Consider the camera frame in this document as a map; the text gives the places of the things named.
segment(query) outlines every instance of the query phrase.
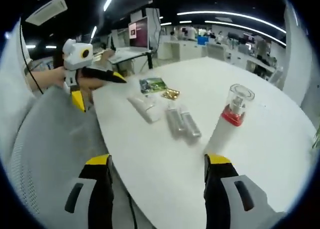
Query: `human hand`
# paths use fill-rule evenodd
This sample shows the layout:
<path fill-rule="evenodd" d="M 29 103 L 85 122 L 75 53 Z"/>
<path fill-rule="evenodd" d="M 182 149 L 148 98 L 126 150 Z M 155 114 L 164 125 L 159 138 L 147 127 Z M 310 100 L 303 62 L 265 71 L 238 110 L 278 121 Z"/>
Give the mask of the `human hand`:
<path fill-rule="evenodd" d="M 65 77 L 66 77 L 65 70 L 66 69 L 63 66 L 60 66 L 52 70 L 52 72 L 54 72 L 54 75 L 55 75 L 54 84 L 62 88 L 64 86 Z M 92 90 L 98 89 L 105 84 L 105 81 L 103 80 L 100 80 L 97 78 L 84 77 L 81 69 L 78 70 L 76 80 L 78 85 L 80 86 L 80 90 L 82 94 L 87 95 L 90 102 L 93 102 Z"/>
<path fill-rule="evenodd" d="M 110 57 L 112 57 L 115 54 L 114 50 L 108 49 L 105 50 L 102 55 L 101 55 L 101 59 L 100 62 L 105 62 L 107 61 Z"/>

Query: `laptop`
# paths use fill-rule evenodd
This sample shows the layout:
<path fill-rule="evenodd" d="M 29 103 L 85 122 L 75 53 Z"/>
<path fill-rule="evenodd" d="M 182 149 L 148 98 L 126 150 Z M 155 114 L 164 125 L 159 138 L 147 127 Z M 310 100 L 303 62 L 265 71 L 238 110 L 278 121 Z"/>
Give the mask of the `laptop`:
<path fill-rule="evenodd" d="M 143 17 L 128 25 L 129 47 L 116 48 L 115 54 L 109 58 L 112 64 L 130 60 L 149 52 L 148 17 Z"/>

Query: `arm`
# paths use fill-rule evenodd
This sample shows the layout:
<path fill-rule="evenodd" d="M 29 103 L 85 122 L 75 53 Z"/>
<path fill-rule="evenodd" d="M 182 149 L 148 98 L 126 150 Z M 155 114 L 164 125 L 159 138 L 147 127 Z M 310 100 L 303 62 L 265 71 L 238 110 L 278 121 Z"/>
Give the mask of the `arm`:
<path fill-rule="evenodd" d="M 107 50 L 105 51 L 100 59 L 100 63 L 106 63 L 106 61 L 109 59 L 109 57 L 112 57 L 115 54 L 113 50 Z M 32 71 L 31 72 L 34 79 L 38 83 L 39 87 L 41 89 L 49 88 L 53 85 L 58 85 L 60 87 L 63 87 L 64 81 L 65 81 L 65 69 L 63 66 L 60 66 L 58 68 L 52 69 L 52 70 L 46 70 L 46 71 Z M 26 75 L 26 79 L 31 87 L 31 90 L 37 91 L 38 87 L 35 81 L 33 80 L 30 73 Z M 86 78 L 82 75 L 81 70 L 78 74 L 77 78 L 78 84 L 82 89 L 85 91 L 94 90 L 97 88 L 100 88 L 104 85 L 104 81 L 97 79 L 97 78 Z"/>
<path fill-rule="evenodd" d="M 32 71 L 31 74 L 41 89 L 45 89 L 53 85 L 62 87 L 64 84 L 65 72 L 62 66 L 52 70 Z M 26 79 L 31 87 L 31 90 L 34 92 L 38 90 L 38 87 L 32 76 L 30 73 L 28 73 L 26 75 Z"/>

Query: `air conditioner vent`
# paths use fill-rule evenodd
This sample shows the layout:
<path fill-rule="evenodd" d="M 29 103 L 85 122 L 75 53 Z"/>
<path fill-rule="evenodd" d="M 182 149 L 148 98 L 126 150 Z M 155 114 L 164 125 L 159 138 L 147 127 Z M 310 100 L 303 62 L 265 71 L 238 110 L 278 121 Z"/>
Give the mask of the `air conditioner vent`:
<path fill-rule="evenodd" d="M 32 13 L 25 21 L 40 26 L 67 9 L 68 7 L 65 0 L 52 0 Z"/>
<path fill-rule="evenodd" d="M 232 20 L 229 17 L 216 17 L 215 19 L 226 23 L 232 23 Z"/>

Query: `oval table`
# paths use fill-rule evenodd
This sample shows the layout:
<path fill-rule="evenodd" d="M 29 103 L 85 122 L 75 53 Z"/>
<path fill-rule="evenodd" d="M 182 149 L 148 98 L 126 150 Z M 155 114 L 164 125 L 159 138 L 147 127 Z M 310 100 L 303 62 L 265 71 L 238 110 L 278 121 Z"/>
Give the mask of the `oval table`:
<path fill-rule="evenodd" d="M 128 102 L 140 92 L 139 79 L 161 77 L 181 91 L 202 132 L 195 144 L 174 139 L 165 117 L 148 124 Z M 132 198 L 157 229 L 204 229 L 204 148 L 225 106 L 229 87 L 255 93 L 244 123 L 223 151 L 239 175 L 247 175 L 276 211 L 288 211 L 310 174 L 309 150 L 316 132 L 304 112 L 282 91 L 255 74 L 204 57 L 133 75 L 127 84 L 108 83 L 94 91 L 100 129 L 114 166 Z"/>

